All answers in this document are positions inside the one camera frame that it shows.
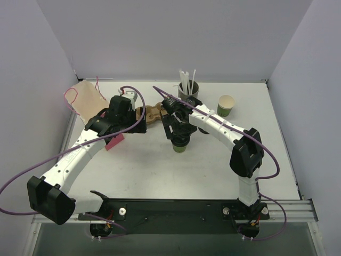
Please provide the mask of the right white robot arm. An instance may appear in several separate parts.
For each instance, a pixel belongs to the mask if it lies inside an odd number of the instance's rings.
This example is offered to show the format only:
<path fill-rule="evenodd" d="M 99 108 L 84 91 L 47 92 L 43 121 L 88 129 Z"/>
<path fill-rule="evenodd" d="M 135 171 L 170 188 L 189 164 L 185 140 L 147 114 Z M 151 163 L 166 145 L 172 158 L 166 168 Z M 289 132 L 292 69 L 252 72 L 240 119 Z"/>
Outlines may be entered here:
<path fill-rule="evenodd" d="M 162 113 L 161 121 L 173 150 L 184 152 L 196 130 L 212 135 L 231 151 L 230 168 L 239 179 L 238 200 L 246 206 L 254 205 L 259 198 L 257 169 L 264 157 L 259 132 L 233 125 L 195 97 L 184 102 L 166 97 L 161 106 L 166 111 Z"/>

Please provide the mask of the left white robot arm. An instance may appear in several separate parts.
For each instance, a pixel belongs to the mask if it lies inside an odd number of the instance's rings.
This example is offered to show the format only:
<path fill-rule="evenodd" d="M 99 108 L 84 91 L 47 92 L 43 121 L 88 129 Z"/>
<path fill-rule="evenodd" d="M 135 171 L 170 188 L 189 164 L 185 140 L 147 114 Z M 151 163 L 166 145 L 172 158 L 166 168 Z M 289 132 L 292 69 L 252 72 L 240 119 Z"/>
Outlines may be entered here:
<path fill-rule="evenodd" d="M 72 184 L 89 161 L 110 141 L 109 134 L 146 133 L 147 124 L 143 111 L 135 109 L 137 93 L 127 91 L 111 98 L 109 106 L 100 110 L 85 125 L 76 150 L 65 154 L 57 164 L 41 177 L 33 176 L 27 182 L 31 208 L 58 225 L 72 215 L 90 212 L 97 219 L 109 214 L 107 197 L 95 190 L 70 198 Z"/>

